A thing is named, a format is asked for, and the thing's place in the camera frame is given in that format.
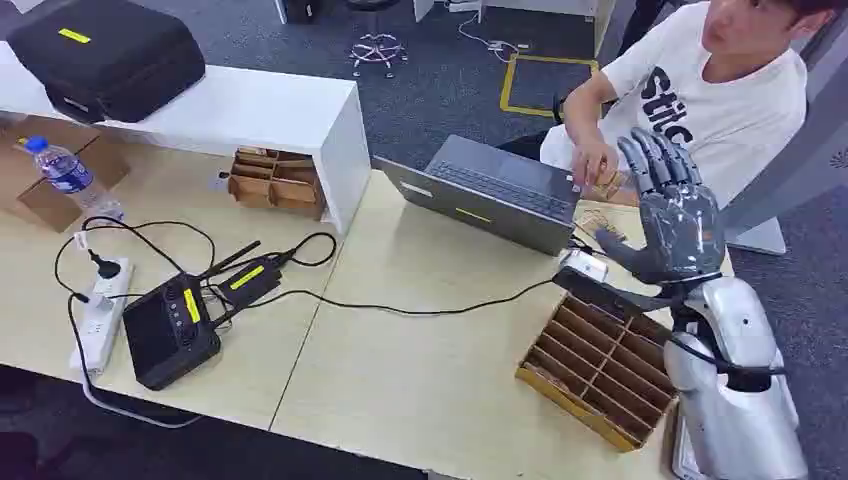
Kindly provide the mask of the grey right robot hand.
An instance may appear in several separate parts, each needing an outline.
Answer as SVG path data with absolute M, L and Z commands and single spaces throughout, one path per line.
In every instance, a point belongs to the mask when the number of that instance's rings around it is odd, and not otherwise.
M 719 274 L 726 247 L 718 203 L 688 151 L 642 128 L 620 137 L 617 146 L 638 193 L 646 245 L 636 250 L 598 229 L 595 239 L 606 256 L 645 284 Z

